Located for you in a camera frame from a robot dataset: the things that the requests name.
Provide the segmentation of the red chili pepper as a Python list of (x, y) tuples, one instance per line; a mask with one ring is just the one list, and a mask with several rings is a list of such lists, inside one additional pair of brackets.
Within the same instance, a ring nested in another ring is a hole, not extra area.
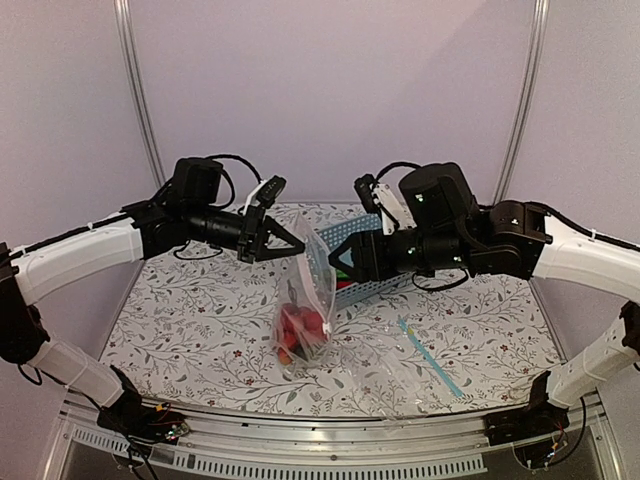
[(350, 287), (351, 285), (352, 285), (352, 282), (351, 282), (351, 281), (339, 280), (339, 281), (337, 282), (336, 289), (337, 289), (337, 290), (342, 290), (342, 289), (345, 289), (345, 288)]

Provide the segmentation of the clear pink zipper bag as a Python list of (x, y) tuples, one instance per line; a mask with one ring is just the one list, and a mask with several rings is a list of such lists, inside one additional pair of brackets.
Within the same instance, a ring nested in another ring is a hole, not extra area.
[(304, 251), (283, 265), (272, 324), (272, 345), (287, 379), (303, 376), (328, 355), (337, 291), (326, 243), (302, 215), (293, 233)]

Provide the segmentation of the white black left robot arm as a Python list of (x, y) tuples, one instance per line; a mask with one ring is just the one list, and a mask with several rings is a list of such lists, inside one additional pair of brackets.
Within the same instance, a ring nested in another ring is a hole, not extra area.
[(37, 303), (49, 294), (111, 267), (149, 260), (189, 242), (236, 253), (252, 264), (303, 253), (304, 243), (267, 212), (286, 186), (280, 176), (258, 179), (239, 213), (216, 202), (230, 182), (228, 155), (187, 157), (149, 199), (122, 207), (29, 246), (1, 248), (1, 358), (28, 365), (85, 395), (99, 411), (100, 426), (127, 435), (158, 436), (182, 422), (179, 414), (155, 412), (133, 383), (80, 348), (44, 328)]

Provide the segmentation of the red lychee fruit bunch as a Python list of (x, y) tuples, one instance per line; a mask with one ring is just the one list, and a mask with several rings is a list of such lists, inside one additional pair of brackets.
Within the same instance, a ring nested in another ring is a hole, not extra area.
[(300, 304), (292, 282), (286, 282), (286, 301), (274, 324), (274, 346), (282, 366), (316, 359), (328, 343), (325, 320), (316, 309)]

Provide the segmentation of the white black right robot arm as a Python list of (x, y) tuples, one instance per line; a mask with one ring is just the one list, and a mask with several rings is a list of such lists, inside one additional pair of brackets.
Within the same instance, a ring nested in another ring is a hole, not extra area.
[(624, 299), (597, 340), (534, 379), (525, 406), (483, 420), (493, 445), (566, 428), (573, 404), (639, 359), (638, 246), (582, 227), (539, 202), (480, 205), (456, 163), (408, 169), (397, 193), (379, 176), (355, 181), (364, 209), (382, 225), (349, 235), (331, 252), (330, 264), (350, 279), (381, 282), (460, 269), (472, 277), (562, 280)]

